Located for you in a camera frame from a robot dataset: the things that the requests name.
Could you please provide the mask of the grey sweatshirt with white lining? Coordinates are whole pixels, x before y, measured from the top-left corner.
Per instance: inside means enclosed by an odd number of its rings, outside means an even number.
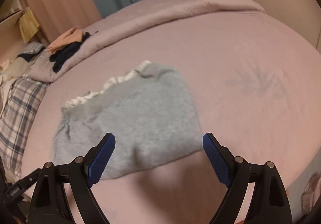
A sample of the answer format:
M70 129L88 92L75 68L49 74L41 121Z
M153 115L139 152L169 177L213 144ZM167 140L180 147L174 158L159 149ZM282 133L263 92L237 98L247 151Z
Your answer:
M188 86L163 64L144 61L125 76L108 79L101 91L68 101L61 114L51 147L55 164L86 154L106 133L115 136L103 179L152 169L202 148Z

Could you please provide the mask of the plaid blue white quilt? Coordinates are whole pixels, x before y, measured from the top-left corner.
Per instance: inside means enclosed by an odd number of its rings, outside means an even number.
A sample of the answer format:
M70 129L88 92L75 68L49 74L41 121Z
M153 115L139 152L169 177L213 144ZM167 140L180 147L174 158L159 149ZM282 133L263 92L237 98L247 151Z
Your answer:
M40 53L31 61L42 57ZM17 179L21 176L22 158L29 132L43 100L48 83L29 77L30 68L13 83L1 115L1 158L6 174Z

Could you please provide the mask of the pink bed sheet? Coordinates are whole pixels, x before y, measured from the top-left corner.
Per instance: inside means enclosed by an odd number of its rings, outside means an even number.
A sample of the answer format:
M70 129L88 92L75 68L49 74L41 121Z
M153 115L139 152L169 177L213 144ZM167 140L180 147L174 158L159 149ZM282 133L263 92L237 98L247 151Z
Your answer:
M320 54L260 12L214 12L158 25L103 48L49 86L21 173L50 159L66 101L99 91L142 61L179 70L202 132L250 163L275 163L289 187L320 148ZM225 187L204 152L101 181L93 193L111 223L209 223Z

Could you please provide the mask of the white crumpled cloth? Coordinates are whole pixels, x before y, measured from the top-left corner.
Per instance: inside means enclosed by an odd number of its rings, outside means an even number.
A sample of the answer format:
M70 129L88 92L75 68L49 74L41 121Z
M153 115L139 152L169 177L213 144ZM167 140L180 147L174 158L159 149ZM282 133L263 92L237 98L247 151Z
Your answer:
M10 75L7 75L5 73L1 74L1 88L0 88L0 94L1 94L1 115L3 114L5 104L8 100L9 92L11 89L11 86L13 83L18 79L18 77L12 77Z

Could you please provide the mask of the beige body pillow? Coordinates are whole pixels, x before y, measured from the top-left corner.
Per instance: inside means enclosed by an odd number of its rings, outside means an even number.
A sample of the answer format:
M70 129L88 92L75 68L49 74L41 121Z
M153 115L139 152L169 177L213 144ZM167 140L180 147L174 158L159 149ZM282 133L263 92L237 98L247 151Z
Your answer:
M17 57L14 60L4 60L1 63L1 76L6 75L9 77L22 76L33 64L33 61L27 62L22 57Z

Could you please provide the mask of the folded dark navy garment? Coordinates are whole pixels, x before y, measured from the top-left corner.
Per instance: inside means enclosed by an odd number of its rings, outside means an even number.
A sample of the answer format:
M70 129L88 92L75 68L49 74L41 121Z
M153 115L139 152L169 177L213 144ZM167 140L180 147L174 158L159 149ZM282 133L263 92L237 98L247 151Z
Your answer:
M49 58L49 61L53 63L52 70L54 73L58 73L63 64L71 58L79 49L80 46L91 36L90 33L86 32L80 42L72 42L64 46L62 49L57 50Z

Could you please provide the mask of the striped blue pillow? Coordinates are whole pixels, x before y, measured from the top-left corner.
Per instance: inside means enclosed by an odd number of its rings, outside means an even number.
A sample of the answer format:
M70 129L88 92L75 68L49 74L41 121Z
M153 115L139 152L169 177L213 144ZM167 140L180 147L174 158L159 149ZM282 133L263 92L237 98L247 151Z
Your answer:
M33 41L30 42L23 51L17 55L17 57L21 57L25 59L27 62L30 62L35 56L39 55L43 50L45 49L45 46L42 43Z

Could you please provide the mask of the folded peach garment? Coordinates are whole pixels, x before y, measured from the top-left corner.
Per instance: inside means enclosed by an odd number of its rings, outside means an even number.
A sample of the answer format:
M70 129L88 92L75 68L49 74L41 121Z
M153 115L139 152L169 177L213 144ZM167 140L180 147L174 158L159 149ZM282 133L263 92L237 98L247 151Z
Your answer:
M83 29L80 29L79 27L72 27L51 42L46 48L46 51L54 54L56 51L63 49L68 44L73 42L81 42L84 35L85 32Z

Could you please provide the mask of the yellow fringed hanging cloth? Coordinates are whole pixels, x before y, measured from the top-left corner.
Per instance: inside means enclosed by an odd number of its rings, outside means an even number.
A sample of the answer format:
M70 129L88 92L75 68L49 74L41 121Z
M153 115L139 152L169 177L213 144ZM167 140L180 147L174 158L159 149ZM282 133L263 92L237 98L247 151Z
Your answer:
M24 43L40 40L38 32L41 26L30 7L24 10L18 20L18 25Z

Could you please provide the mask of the pink folded comforter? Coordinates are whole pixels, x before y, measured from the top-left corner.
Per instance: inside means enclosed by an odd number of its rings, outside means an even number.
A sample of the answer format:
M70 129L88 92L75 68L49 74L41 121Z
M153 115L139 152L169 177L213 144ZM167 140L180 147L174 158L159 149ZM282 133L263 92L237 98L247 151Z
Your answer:
M57 73L50 54L43 52L31 66L28 77L52 83L97 51L146 29L173 20L219 11L258 11L264 8L253 0L142 0L129 5L87 28L92 35Z

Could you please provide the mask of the wooden wall shelf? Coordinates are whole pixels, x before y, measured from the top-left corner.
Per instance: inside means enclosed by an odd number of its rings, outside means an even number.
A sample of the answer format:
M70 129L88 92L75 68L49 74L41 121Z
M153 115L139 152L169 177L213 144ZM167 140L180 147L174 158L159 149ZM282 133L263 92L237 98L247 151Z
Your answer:
M20 0L5 0L1 6L1 34L10 30L22 13L23 8Z

